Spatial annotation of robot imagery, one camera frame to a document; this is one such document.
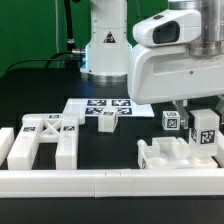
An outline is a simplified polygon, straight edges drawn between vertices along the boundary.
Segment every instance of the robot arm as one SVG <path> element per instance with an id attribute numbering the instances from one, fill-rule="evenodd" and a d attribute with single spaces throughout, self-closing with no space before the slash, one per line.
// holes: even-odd
<path id="1" fill-rule="evenodd" d="M 207 26 L 213 24 L 208 23 L 209 19 L 218 17 L 214 13 L 207 14 L 209 18 L 204 15 L 209 11 L 205 9 L 211 7 L 211 1 L 203 1 L 205 12 L 198 8 L 192 9 L 194 4 L 190 4 L 189 10 L 186 9 L 189 1 L 175 2 L 181 3 L 179 9 L 166 10 L 134 28 L 134 37 L 139 44 L 131 54 L 128 92 L 137 104 L 224 93 L 222 22 L 216 21 L 218 25 L 215 27 Z M 181 8 L 183 3 L 186 3 L 184 9 Z"/>

